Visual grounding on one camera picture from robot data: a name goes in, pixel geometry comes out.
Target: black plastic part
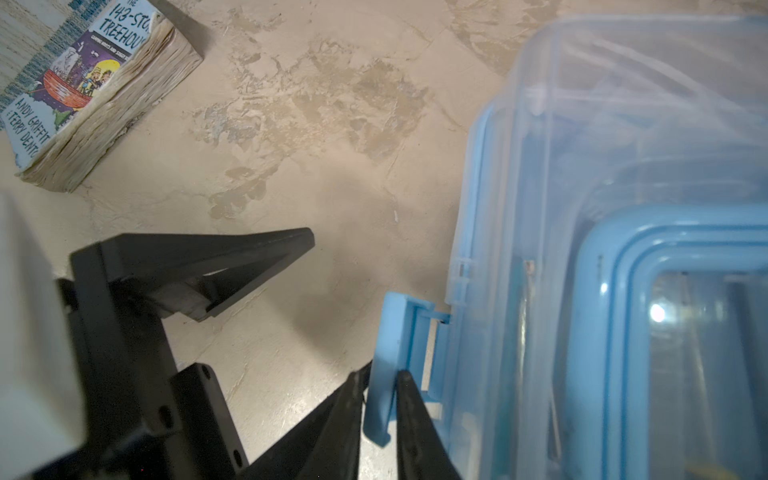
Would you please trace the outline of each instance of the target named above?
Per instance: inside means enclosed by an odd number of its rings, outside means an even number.
[[[231,480],[248,465],[214,369],[193,363],[170,384],[195,462],[204,478]]]
[[[350,374],[238,479],[357,478],[362,392],[368,388],[370,376],[369,362]]]
[[[71,257],[78,311],[70,315],[88,403],[89,461],[106,469],[178,432],[168,379],[176,373],[160,320],[107,281],[99,244]]]
[[[315,245],[309,228],[252,235],[124,234],[101,244],[105,275],[151,299],[161,317],[216,316]]]
[[[399,480],[461,480],[408,370],[398,372],[396,391]]]
[[[104,478],[109,472],[234,478],[247,459],[214,372],[201,364],[177,371],[161,317],[184,310],[185,293],[194,291],[189,286],[204,297],[196,319],[216,315],[313,245],[312,231],[301,228],[243,236],[127,234],[73,253],[74,282],[58,285],[88,439],[35,477],[90,471]],[[181,295],[168,293],[174,285]]]

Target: plastic storage container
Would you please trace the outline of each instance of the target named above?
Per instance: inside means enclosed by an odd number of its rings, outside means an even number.
[[[450,315],[385,299],[364,432],[408,368],[467,479],[768,474],[767,205],[768,22],[549,25],[470,131]]]

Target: worn book pages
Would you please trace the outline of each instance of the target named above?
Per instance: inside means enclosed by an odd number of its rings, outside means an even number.
[[[139,8],[140,2],[148,7]],[[115,141],[202,61],[146,0],[134,1],[132,9],[111,2],[80,40],[2,114],[19,177],[53,191],[74,190]],[[89,51],[98,58],[86,59]],[[88,67],[89,61],[94,65]]]

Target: concrete floor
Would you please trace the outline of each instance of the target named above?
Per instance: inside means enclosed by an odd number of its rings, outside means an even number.
[[[311,227],[316,247],[231,311],[165,322],[211,364],[249,460],[372,356],[387,290],[442,304],[467,131],[525,40],[585,12],[766,13],[722,0],[170,0],[205,62],[73,194],[13,177],[57,275],[123,232]],[[361,478],[395,478],[362,447]]]

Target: blue plastic handle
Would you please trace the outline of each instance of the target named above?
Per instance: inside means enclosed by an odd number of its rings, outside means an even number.
[[[448,333],[448,314],[435,312],[435,304],[402,293],[387,292],[379,324],[379,338],[371,365],[371,379],[362,431],[377,445],[389,442],[387,425],[395,417],[397,372],[407,369],[416,385],[422,384],[431,319],[438,319],[432,378],[426,399],[439,400]]]

